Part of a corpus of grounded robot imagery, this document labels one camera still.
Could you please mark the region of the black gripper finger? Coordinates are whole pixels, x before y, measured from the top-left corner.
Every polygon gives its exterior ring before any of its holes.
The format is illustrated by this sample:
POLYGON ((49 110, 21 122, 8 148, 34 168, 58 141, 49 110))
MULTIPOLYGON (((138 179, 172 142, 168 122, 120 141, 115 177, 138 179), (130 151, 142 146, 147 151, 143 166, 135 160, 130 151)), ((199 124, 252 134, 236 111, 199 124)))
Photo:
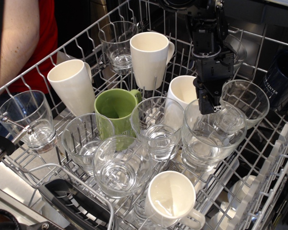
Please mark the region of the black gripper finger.
POLYGON ((209 98, 209 93, 205 88, 196 88, 197 98, 199 99, 199 109, 202 115, 212 114, 213 105, 209 98))
POLYGON ((221 97, 220 92, 213 92, 210 95, 210 104, 211 104, 210 113, 216 113, 221 110, 220 97, 221 97))

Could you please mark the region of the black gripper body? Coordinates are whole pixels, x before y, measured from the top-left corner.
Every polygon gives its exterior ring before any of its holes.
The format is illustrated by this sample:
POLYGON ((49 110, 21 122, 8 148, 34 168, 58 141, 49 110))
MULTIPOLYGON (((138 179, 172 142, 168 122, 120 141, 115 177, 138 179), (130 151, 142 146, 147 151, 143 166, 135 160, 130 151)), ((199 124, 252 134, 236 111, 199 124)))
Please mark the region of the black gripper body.
POLYGON ((194 56, 197 79, 194 85, 198 92, 219 96, 223 84, 233 76, 234 53, 221 51, 211 56, 194 56))

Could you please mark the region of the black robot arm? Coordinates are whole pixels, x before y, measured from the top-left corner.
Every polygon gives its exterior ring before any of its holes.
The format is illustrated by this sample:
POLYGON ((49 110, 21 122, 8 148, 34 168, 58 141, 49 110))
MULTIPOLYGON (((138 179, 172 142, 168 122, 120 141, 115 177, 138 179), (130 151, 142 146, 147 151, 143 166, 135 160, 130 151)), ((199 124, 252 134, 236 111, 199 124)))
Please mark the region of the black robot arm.
POLYGON ((222 0, 161 0, 160 6, 185 16, 192 40, 192 58, 197 77, 193 84, 201 114, 221 107, 223 84, 234 75, 237 52, 229 45, 228 23, 222 0))

